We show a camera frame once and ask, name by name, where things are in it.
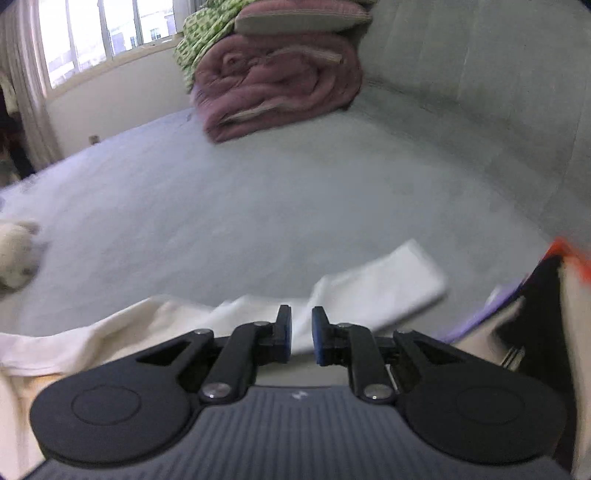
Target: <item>gray ribbed grip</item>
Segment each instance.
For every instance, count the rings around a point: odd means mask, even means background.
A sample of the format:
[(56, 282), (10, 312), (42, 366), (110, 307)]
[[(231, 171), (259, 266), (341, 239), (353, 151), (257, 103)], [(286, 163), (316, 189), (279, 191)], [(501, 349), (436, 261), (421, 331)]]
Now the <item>gray ribbed grip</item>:
[(391, 407), (348, 387), (252, 387), (208, 407), (185, 438), (144, 463), (84, 470), (54, 460), (31, 480), (566, 480), (552, 460), (488, 467), (452, 459), (420, 440)]

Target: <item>orange object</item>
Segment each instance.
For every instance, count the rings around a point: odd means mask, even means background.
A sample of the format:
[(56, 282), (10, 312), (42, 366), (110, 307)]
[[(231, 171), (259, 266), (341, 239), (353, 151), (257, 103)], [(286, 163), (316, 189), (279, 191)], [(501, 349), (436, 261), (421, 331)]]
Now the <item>orange object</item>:
[(552, 255), (562, 255), (577, 266), (583, 281), (591, 283), (591, 261), (580, 250), (573, 247), (564, 238), (557, 238), (552, 242), (544, 258)]

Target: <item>folded white napkin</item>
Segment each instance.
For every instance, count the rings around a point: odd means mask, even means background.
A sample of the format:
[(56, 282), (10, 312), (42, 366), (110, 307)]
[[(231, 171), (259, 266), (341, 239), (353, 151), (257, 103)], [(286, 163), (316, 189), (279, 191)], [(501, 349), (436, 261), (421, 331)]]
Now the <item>folded white napkin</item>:
[(230, 335), (243, 323), (273, 322), (283, 303), (292, 308), (292, 353), (303, 353), (313, 348), (314, 306), (323, 306), (331, 323), (357, 323), (377, 330), (432, 303), (445, 289), (444, 274), (410, 240), (387, 257), (323, 277), (307, 300), (246, 296), (211, 308), (152, 297), (93, 325), (53, 336), (0, 333), (0, 447), (16, 443), (12, 456), (0, 455), (0, 475), (15, 479), (16, 473), (24, 474), (43, 459), (28, 415), (15, 420), (15, 412), (26, 414), (32, 401), (25, 392), (31, 390), (30, 379), (23, 377), (73, 374), (198, 328), (211, 328), (216, 336)]

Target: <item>black circular pad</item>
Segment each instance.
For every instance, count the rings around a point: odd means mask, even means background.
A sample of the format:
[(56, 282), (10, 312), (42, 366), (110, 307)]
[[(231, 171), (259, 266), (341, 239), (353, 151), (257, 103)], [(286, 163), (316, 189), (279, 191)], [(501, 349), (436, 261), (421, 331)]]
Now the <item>black circular pad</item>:
[(544, 384), (480, 362), (432, 369), (403, 409), (437, 450), (493, 465), (552, 453), (566, 421), (560, 398)]
[(72, 411), (91, 425), (117, 425), (139, 412), (141, 405), (141, 397), (133, 390), (101, 385), (78, 394)]
[(118, 465), (167, 446), (190, 415), (167, 368), (120, 360), (41, 392), (31, 425), (46, 456), (77, 465)]

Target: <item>logo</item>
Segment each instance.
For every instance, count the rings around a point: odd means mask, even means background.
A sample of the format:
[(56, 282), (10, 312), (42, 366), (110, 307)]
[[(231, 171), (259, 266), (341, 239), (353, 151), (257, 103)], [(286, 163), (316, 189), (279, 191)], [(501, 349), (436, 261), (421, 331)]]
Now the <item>logo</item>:
[(308, 396), (308, 394), (303, 390), (300, 390), (299, 392), (293, 392), (291, 396), (296, 400), (304, 400)]

